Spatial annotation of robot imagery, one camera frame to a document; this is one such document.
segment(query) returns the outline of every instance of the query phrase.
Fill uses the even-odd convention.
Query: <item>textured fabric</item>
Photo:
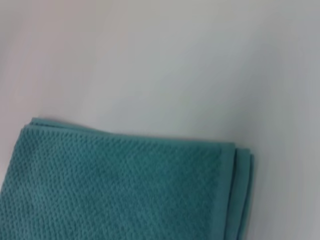
[[[241,240],[253,157],[232,143],[34,118],[0,193],[0,240]]]

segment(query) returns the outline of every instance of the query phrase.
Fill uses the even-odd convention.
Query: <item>white surface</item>
[[[317,1],[2,0],[0,183],[33,116],[234,141],[249,240],[320,239]]]

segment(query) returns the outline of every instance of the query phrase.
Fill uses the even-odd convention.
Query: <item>teal towel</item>
[[[0,240],[241,240],[253,157],[232,143],[34,118],[0,193]]]

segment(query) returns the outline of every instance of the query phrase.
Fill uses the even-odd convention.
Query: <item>towel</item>
[[[34,118],[0,192],[1,240],[241,240],[253,156],[233,143]]]

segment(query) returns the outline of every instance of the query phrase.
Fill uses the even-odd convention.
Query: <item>white background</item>
[[[233,141],[248,240],[320,239],[318,0],[1,0],[0,184],[20,129]]]

